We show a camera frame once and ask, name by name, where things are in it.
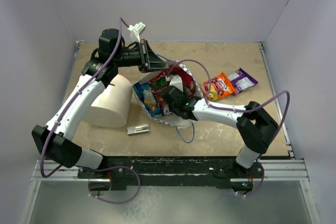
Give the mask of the green snack packet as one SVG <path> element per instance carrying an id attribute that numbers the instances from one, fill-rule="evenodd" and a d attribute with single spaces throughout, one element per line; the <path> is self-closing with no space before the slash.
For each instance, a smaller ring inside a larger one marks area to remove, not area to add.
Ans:
<path id="1" fill-rule="evenodd" d="M 169 85 L 169 82 L 166 79 L 160 79 L 152 83 L 153 89 L 161 89 Z"/>

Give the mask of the blue checkered paper bag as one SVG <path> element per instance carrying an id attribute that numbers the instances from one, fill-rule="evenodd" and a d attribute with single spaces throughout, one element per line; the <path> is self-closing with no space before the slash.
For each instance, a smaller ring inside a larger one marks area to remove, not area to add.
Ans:
<path id="1" fill-rule="evenodd" d="M 196 84 L 195 94 L 189 97 L 184 91 L 182 91 L 185 96 L 187 96 L 189 99 L 192 98 L 192 97 L 199 97 L 199 98 L 203 97 L 200 85 L 197 83 L 197 81 L 194 78 L 193 74 L 191 73 L 190 69 L 185 64 L 178 63 L 176 60 L 164 59 L 164 61 L 167 64 L 170 65 L 169 72 L 168 72 L 167 76 L 170 76 L 170 73 L 172 72 L 172 70 L 173 70 L 174 67 L 180 67 L 180 68 L 182 68 L 186 73 L 188 73 L 194 79 L 194 82 Z M 161 71 L 155 71 L 155 72 L 149 73 L 148 75 L 146 75 L 145 77 L 143 77 L 142 79 L 140 79 L 138 82 L 139 83 L 146 83 L 146 82 L 150 81 L 152 78 L 156 77 L 160 72 Z M 164 99 L 164 100 L 168 103 L 169 108 L 172 111 L 172 114 L 167 115 L 167 116 L 158 115 L 158 116 L 151 117 L 150 114 L 149 114 L 149 112 L 146 110 L 144 104 L 140 101 L 140 99 L 138 98 L 137 94 L 135 93 L 135 90 L 134 90 L 133 86 L 132 86 L 132 90 L 134 91 L 134 96 L 135 96 L 137 102 L 139 103 L 140 107 L 142 108 L 142 110 L 144 111 L 144 113 L 150 119 L 152 119 L 152 120 L 154 120 L 154 121 L 156 121 L 158 123 L 161 123 L 161 124 L 172 126 L 177 131 L 179 131 L 179 129 L 185 129 L 185 128 L 191 126 L 192 127 L 192 138 L 191 138 L 191 140 L 187 141 L 185 139 L 182 139 L 182 141 L 184 143 L 187 143 L 187 144 L 193 142 L 194 137 L 195 137 L 195 125 L 194 125 L 194 122 L 196 121 L 195 119 L 183 119 L 180 116 L 176 115 L 176 113 L 173 112 L 173 108 L 170 107 L 170 103 L 166 99 Z"/>

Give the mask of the orange Fox's candy bag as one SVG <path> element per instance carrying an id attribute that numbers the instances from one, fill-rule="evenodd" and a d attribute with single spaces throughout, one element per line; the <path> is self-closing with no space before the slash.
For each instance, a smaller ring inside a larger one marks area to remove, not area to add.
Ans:
<path id="1" fill-rule="evenodd" d="M 201 89 L 203 95 L 206 95 L 210 90 L 207 96 L 209 101 L 217 101 L 235 92 L 235 88 L 224 72 L 211 79 L 211 86 L 209 86 L 209 81 L 205 81 Z"/>

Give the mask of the purple snack packet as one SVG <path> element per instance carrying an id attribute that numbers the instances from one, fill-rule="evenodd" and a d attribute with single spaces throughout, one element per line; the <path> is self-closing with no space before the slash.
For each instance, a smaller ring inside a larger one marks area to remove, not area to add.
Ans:
<path id="1" fill-rule="evenodd" d="M 227 77 L 234 88 L 233 95 L 238 95 L 246 89 L 254 87 L 258 84 L 258 81 L 242 68 L 239 68 Z"/>

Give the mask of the purple Fox's berries bag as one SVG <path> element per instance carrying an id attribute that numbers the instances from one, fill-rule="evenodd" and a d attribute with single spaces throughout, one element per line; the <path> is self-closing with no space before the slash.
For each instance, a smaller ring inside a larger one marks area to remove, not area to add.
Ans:
<path id="1" fill-rule="evenodd" d="M 167 115 L 172 114 L 172 111 L 169 108 L 168 103 L 163 99 L 161 95 L 162 91 L 163 91 L 163 88 L 156 89 L 154 90 L 154 95 L 157 100 L 162 116 L 167 116 Z"/>

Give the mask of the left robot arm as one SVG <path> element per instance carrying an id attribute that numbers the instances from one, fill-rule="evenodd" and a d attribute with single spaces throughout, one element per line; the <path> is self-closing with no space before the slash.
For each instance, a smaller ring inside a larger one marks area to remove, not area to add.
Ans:
<path id="1" fill-rule="evenodd" d="M 94 100 L 108 87 L 121 67 L 137 66 L 142 73 L 168 69 L 169 66 L 140 38 L 145 25 L 130 26 L 134 48 L 125 46 L 119 29 L 106 29 L 99 37 L 99 46 L 82 69 L 71 95 L 60 110 L 44 126 L 36 125 L 32 137 L 41 154 L 66 168 L 88 167 L 96 178 L 108 172 L 105 156 L 73 143 L 77 128 Z"/>

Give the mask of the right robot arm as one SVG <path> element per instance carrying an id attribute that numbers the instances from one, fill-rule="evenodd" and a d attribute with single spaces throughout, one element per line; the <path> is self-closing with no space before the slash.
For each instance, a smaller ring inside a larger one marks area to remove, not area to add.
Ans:
<path id="1" fill-rule="evenodd" d="M 237 129 L 244 141 L 234 164 L 234 173 L 246 177 L 252 171 L 252 164 L 276 136 L 279 126 L 259 103 L 250 101 L 246 106 L 234 106 L 207 102 L 198 96 L 188 97 L 177 87 L 169 86 L 161 92 L 169 109 L 178 117 L 192 121 L 210 121 Z"/>

